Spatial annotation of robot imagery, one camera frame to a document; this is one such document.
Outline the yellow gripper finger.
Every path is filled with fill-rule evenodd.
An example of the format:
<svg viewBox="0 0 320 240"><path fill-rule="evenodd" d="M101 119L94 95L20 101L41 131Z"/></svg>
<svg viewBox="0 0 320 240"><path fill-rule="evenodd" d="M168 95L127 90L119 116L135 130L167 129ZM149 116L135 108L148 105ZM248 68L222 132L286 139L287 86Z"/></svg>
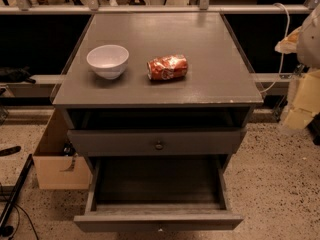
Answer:
<svg viewBox="0 0 320 240"><path fill-rule="evenodd" d="M296 53L300 30L300 27L296 28L288 36L279 41L275 46L275 51L283 54Z"/></svg>
<svg viewBox="0 0 320 240"><path fill-rule="evenodd" d="M311 69L293 79L287 100L283 124L292 130L304 129L320 113L320 69Z"/></svg>

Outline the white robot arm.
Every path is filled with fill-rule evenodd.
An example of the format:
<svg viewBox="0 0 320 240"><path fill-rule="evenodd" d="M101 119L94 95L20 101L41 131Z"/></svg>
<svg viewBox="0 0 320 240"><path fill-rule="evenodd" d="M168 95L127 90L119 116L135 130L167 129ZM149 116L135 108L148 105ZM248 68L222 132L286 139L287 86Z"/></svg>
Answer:
<svg viewBox="0 0 320 240"><path fill-rule="evenodd" d="M309 68L289 85L288 112L281 119L292 129L305 128L320 113L320 5L303 24L275 46L279 53L295 53L298 61Z"/></svg>

